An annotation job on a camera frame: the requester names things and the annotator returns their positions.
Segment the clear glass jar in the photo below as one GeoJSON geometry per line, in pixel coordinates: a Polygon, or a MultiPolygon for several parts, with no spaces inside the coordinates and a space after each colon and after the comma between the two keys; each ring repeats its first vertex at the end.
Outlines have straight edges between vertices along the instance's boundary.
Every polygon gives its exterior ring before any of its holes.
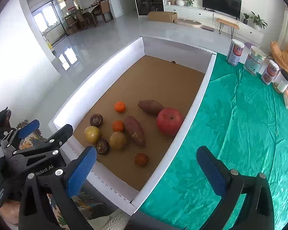
{"type": "Polygon", "coordinates": [[[256,46],[251,46],[250,52],[244,63],[244,68],[251,74],[256,74],[266,58],[266,54],[256,46]]]}

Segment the dark dried fruit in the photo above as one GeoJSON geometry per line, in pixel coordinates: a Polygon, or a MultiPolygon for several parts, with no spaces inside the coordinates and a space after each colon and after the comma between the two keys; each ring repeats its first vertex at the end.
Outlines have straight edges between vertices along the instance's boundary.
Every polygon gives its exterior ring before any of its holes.
{"type": "Polygon", "coordinates": [[[103,117],[101,114],[93,114],[89,121],[91,126],[99,128],[103,124],[103,117]]]}
{"type": "Polygon", "coordinates": [[[109,143],[105,139],[100,139],[96,145],[96,151],[100,155],[106,155],[110,150],[109,143]]]}

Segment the tiny orange tangerine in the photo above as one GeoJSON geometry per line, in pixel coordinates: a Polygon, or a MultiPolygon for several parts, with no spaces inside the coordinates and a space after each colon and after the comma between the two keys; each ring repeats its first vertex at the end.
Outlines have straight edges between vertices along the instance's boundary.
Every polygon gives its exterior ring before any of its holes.
{"type": "Polygon", "coordinates": [[[112,129],[113,131],[120,131],[123,132],[124,131],[124,123],[122,121],[114,121],[112,123],[112,129]]]}

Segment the white orange tin can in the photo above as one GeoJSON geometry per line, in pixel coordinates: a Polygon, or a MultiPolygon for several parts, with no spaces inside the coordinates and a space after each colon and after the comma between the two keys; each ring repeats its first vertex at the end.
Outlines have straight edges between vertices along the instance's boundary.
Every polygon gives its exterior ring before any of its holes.
{"type": "Polygon", "coordinates": [[[269,85],[279,71],[279,66],[273,60],[269,60],[269,63],[261,75],[261,80],[265,85],[269,85]]]}

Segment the brown cardboard box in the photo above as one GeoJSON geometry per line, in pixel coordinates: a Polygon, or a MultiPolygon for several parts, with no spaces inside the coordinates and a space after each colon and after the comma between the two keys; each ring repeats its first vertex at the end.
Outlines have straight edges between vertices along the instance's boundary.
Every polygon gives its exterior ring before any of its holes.
{"type": "Polygon", "coordinates": [[[148,13],[149,21],[173,23],[174,20],[177,18],[178,18],[178,15],[176,12],[151,11],[148,13]]]}

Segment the rough dark orange fruit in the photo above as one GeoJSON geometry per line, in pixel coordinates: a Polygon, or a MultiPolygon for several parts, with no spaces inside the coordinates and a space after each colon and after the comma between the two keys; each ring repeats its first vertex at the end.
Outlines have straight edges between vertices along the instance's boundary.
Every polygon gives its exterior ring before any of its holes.
{"type": "Polygon", "coordinates": [[[149,162],[149,158],[145,153],[138,153],[135,156],[135,164],[139,167],[145,167],[149,162]]]}

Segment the black flat television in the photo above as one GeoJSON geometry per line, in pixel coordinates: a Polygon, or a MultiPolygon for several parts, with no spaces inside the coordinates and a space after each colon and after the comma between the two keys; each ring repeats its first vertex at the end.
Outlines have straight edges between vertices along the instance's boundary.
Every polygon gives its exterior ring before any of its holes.
{"type": "Polygon", "coordinates": [[[202,0],[202,7],[240,18],[242,0],[202,0]]]}

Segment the green satin tablecloth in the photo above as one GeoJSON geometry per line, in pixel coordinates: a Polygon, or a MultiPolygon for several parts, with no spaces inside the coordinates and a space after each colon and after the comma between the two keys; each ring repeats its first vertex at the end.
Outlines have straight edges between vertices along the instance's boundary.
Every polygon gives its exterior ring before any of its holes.
{"type": "Polygon", "coordinates": [[[203,145],[227,168],[266,175],[275,227],[282,229],[288,222],[288,110],[271,85],[221,54],[185,140],[141,212],[180,229],[202,226],[220,200],[196,160],[203,145]]]}

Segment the white cardboard box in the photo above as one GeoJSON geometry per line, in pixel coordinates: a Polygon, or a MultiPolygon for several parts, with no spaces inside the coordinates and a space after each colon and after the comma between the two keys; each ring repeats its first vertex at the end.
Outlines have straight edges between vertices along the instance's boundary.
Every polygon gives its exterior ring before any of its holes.
{"type": "Polygon", "coordinates": [[[133,116],[141,124],[146,144],[129,140],[124,150],[111,149],[98,156],[88,175],[89,183],[127,214],[134,214],[152,193],[180,149],[207,89],[216,52],[154,37],[140,37],[117,52],[72,93],[49,121],[52,132],[70,124],[74,133],[63,146],[71,160],[88,145],[84,130],[92,114],[103,116],[101,134],[108,139],[112,123],[133,116]],[[182,113],[183,124],[175,136],[162,134],[156,118],[138,107],[153,99],[182,113]],[[114,110],[117,101],[126,111],[114,110]],[[135,156],[145,153],[145,167],[135,164],[135,156]]]}

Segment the long purple sweet potato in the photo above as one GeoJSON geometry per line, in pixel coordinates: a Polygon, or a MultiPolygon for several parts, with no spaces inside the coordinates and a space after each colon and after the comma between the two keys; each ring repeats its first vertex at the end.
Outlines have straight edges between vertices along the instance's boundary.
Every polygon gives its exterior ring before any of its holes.
{"type": "Polygon", "coordinates": [[[136,118],[133,116],[127,116],[124,119],[124,126],[126,132],[138,146],[145,146],[145,134],[141,124],[136,120],[136,118]]]}

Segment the small orange tangerine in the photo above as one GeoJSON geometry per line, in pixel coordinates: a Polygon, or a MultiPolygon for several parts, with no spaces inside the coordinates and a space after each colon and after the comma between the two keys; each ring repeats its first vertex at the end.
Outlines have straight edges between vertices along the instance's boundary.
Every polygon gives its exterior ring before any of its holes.
{"type": "Polygon", "coordinates": [[[114,110],[116,110],[118,113],[123,113],[126,111],[126,105],[122,101],[117,101],[114,105],[114,110]]]}

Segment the green potted plant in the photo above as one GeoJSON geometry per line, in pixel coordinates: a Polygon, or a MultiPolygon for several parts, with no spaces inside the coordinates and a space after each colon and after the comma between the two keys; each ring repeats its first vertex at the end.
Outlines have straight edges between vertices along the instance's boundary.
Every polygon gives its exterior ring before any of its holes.
{"type": "Polygon", "coordinates": [[[264,19],[260,18],[260,15],[256,15],[253,11],[251,11],[250,18],[253,21],[254,28],[256,30],[264,30],[267,28],[268,24],[264,19]]]}

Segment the small purple sweet potato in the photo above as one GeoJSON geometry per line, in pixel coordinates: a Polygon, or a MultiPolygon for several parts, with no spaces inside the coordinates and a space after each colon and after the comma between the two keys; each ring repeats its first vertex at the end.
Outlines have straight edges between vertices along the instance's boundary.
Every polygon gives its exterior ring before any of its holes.
{"type": "Polygon", "coordinates": [[[138,102],[138,107],[142,109],[145,113],[157,116],[160,111],[162,111],[165,107],[155,100],[141,100],[138,102]]]}

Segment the large red apple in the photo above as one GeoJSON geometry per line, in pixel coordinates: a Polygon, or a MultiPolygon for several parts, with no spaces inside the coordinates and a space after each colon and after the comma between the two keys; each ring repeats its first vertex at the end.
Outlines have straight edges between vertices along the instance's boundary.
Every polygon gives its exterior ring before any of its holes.
{"type": "Polygon", "coordinates": [[[181,112],[174,108],[164,108],[156,118],[159,131],[167,136],[175,136],[183,124],[181,112]]]}

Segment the yellow round fruit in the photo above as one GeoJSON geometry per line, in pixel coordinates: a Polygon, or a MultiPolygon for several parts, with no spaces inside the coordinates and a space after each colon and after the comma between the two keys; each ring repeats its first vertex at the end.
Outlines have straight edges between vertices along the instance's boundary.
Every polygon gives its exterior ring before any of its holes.
{"type": "Polygon", "coordinates": [[[91,144],[96,144],[101,136],[101,131],[96,126],[89,126],[84,130],[85,139],[91,144]]]}

